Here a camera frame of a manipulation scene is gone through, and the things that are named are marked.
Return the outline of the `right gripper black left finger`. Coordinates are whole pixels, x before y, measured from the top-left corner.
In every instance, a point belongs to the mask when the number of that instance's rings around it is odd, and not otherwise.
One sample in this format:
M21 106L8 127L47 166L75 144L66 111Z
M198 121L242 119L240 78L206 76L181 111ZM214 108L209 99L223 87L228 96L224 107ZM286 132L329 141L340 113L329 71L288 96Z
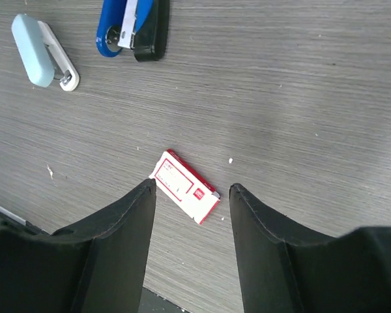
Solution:
M156 183L53 233L0 224L0 312L137 312Z

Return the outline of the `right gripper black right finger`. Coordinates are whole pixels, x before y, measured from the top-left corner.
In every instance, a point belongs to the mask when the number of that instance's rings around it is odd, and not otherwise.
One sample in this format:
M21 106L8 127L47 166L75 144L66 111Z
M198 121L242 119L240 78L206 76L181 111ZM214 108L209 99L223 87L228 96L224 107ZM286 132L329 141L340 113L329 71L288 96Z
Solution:
M391 312L391 227L331 237L238 183L229 207L245 312Z

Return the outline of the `dark blue stapler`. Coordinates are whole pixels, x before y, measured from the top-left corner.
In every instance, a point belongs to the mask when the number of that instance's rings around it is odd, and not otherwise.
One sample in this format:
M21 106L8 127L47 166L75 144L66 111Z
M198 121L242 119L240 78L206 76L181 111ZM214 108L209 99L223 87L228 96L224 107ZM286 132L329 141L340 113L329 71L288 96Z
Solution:
M104 57L131 50L139 62L159 61L166 52L170 2L105 0L96 30L96 47Z

